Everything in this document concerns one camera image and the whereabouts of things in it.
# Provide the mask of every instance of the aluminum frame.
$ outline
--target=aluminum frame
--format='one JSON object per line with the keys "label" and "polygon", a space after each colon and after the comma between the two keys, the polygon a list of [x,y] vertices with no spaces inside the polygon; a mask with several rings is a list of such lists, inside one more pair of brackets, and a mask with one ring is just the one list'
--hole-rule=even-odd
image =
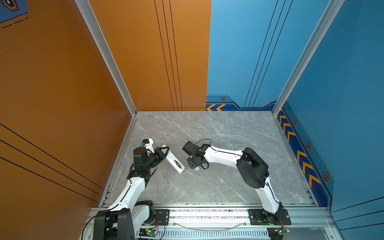
{"label": "aluminum frame", "polygon": [[339,12],[343,3],[344,0],[329,1],[327,7],[324,10],[323,15],[321,16],[319,22],[316,25],[316,28],[314,29],[311,35],[311,38],[305,46],[304,51],[299,58],[299,61],[296,63],[295,68],[293,69],[290,77],[287,80],[287,83],[285,84],[283,90],[280,93],[279,98],[277,99],[275,106],[272,109],[272,114],[274,116],[277,116],[277,114],[279,114],[280,109],[283,107],[285,101],[288,99],[288,96],[291,94],[292,89],[295,87],[305,67],[310,61],[313,53],[319,46],[321,40],[323,39],[325,33],[327,32],[329,26],[331,25],[333,19]]}
{"label": "aluminum frame", "polygon": [[124,157],[125,150],[127,149],[128,142],[129,142],[129,139],[131,138],[131,135],[132,135],[135,123],[136,123],[136,116],[132,116],[131,121],[129,122],[129,125],[128,125],[128,128],[127,128],[127,131],[125,132],[124,139],[123,139],[123,141],[121,143],[119,152],[118,152],[118,154],[116,156],[116,159],[115,159],[115,162],[113,164],[111,173],[109,174],[107,183],[105,184],[103,193],[101,194],[101,198],[100,198],[98,207],[103,207],[104,206],[104,201],[106,200],[108,191],[112,187],[112,184],[114,183],[114,180],[116,178],[116,174],[118,172],[120,163],[121,163],[121,161],[122,161],[122,159]]}
{"label": "aluminum frame", "polygon": [[113,58],[111,50],[108,46],[108,43],[101,31],[100,25],[97,22],[96,16],[92,10],[91,4],[88,0],[75,0],[88,28],[91,32],[93,39],[95,40],[101,55],[104,58],[105,64],[107,65],[111,75],[118,87],[124,102],[131,113],[131,116],[134,117],[137,114],[136,107],[132,101],[132,98],[128,92],[127,86],[121,76],[119,68]]}
{"label": "aluminum frame", "polygon": [[309,195],[311,196],[314,205],[315,205],[315,206],[318,206],[319,204],[317,203],[316,198],[315,198],[314,195],[313,195],[313,192],[312,192],[312,190],[311,190],[310,185],[308,184],[307,180],[305,179],[305,175],[304,175],[303,171],[301,170],[299,163],[298,163],[297,160],[296,160],[296,156],[295,156],[295,154],[293,153],[292,148],[291,148],[291,146],[289,145],[289,142],[288,142],[287,138],[285,137],[285,134],[284,134],[283,130],[281,129],[281,126],[280,126],[280,124],[279,124],[279,121],[277,120],[276,117],[273,117],[273,118],[274,118],[276,127],[279,129],[280,135],[281,135],[281,137],[282,137],[282,139],[283,139],[283,142],[284,142],[285,147],[287,148],[287,151],[288,151],[288,153],[289,153],[289,156],[291,157],[291,160],[292,160],[292,162],[293,162],[293,165],[295,166],[296,171],[297,171],[297,173],[298,173],[298,175],[299,175],[299,177],[300,177],[300,180],[301,180],[301,182],[303,183],[304,188],[308,191]]}
{"label": "aluminum frame", "polygon": [[[163,206],[155,206],[156,209],[162,209]],[[248,217],[248,209],[261,209],[261,207],[170,207],[169,225],[166,226],[166,231],[170,232],[185,232],[191,231],[187,228],[198,228],[207,230],[204,236],[200,239],[207,239],[206,237],[218,236],[212,234],[218,232],[220,229],[231,229],[238,232],[242,231],[263,231],[271,225],[251,225]],[[106,210],[107,208],[92,208],[88,220],[95,216],[98,211]],[[331,236],[335,240],[342,240],[341,235],[336,227],[336,224],[329,211],[325,207],[292,207],[286,206],[292,225],[288,228],[324,228],[327,232],[328,238]],[[85,239],[93,238],[93,221],[89,223],[84,231]],[[247,235],[233,236],[235,238],[247,238]],[[167,236],[163,239],[180,239],[180,236]]]}

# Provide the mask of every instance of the gray marble surface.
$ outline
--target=gray marble surface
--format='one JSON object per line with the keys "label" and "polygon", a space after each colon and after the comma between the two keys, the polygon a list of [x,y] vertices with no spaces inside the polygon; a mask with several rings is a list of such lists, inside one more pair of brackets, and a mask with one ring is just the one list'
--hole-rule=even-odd
{"label": "gray marble surface", "polygon": [[126,185],[133,149],[152,138],[154,149],[163,144],[184,164],[181,174],[161,162],[139,200],[155,203],[261,203],[237,169],[211,163],[209,169],[190,169],[182,147],[212,139],[212,146],[243,150],[251,147],[269,165],[272,187],[284,204],[312,203],[304,188],[271,112],[264,111],[183,111],[138,112],[132,136],[112,185],[108,202],[114,202]]}

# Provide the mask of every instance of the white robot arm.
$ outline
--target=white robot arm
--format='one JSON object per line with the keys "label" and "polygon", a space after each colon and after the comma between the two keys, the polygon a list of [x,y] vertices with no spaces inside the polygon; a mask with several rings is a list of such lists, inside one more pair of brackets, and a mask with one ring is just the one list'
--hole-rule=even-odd
{"label": "white robot arm", "polygon": [[183,151],[190,157],[187,159],[191,168],[202,164],[216,162],[234,167],[239,170],[243,180],[255,188],[263,205],[263,214],[269,224],[279,224],[283,219],[283,206],[273,192],[268,165],[251,148],[243,151],[233,151],[212,147],[210,144],[203,144],[201,147],[188,141]]}
{"label": "white robot arm", "polygon": [[117,235],[118,239],[134,239],[143,223],[154,223],[155,210],[152,201],[137,202],[137,199],[149,182],[150,169],[163,161],[168,152],[169,147],[158,147],[153,152],[149,146],[133,150],[134,162],[124,190],[107,211],[100,212],[95,217],[94,240],[104,240],[110,235]]}

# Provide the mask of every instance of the white connector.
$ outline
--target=white connector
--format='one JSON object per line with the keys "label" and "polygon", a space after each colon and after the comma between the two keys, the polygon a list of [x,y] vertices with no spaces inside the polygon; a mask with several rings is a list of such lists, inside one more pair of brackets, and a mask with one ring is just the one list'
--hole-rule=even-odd
{"label": "white connector", "polygon": [[173,166],[174,169],[176,169],[178,173],[182,173],[184,171],[184,165],[177,159],[177,157],[175,157],[175,155],[173,155],[171,151],[168,151],[166,160]]}

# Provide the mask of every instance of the orange chevron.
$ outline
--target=orange chevron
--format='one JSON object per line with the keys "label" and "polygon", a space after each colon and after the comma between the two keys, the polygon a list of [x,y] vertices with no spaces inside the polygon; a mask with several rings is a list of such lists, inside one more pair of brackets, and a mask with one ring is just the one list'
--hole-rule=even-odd
{"label": "orange chevron", "polygon": [[220,108],[221,108],[221,107],[224,107],[224,106],[225,106],[225,104],[223,104],[223,105],[221,105],[220,107],[216,108],[216,110],[217,110],[217,111],[221,111]]}
{"label": "orange chevron", "polygon": [[209,106],[209,107],[207,108],[207,110],[208,110],[208,111],[212,111],[212,110],[211,110],[211,107],[213,107],[213,106],[215,106],[215,105],[216,105],[216,104],[212,104],[211,106]]}
{"label": "orange chevron", "polygon": [[281,125],[281,119],[282,119],[282,118],[287,118],[287,117],[284,116],[284,115],[281,115],[281,116],[280,116],[280,125]]}
{"label": "orange chevron", "polygon": [[312,188],[312,180],[315,180],[316,182],[318,182],[319,184],[321,184],[321,182],[320,182],[319,179],[315,178],[314,176],[312,176],[312,175],[310,174],[310,187],[311,187],[311,188]]}
{"label": "orange chevron", "polygon": [[299,158],[300,158],[300,155],[304,156],[304,157],[307,157],[307,155],[303,152],[300,152],[300,151],[297,151],[297,161],[300,162]]}
{"label": "orange chevron", "polygon": [[289,136],[290,135],[294,135],[294,136],[296,136],[296,134],[294,133],[294,132],[290,132],[290,131],[288,131],[288,136],[287,136],[287,138],[288,138],[288,142],[289,142]]}
{"label": "orange chevron", "polygon": [[283,126],[284,126],[283,132],[285,133],[285,127],[290,127],[291,125],[289,125],[288,123],[284,123]]}
{"label": "orange chevron", "polygon": [[306,163],[306,162],[303,162],[303,173],[304,173],[304,175],[305,175],[305,167],[309,167],[310,169],[313,170],[313,167],[312,167],[311,165],[309,165],[309,164]]}

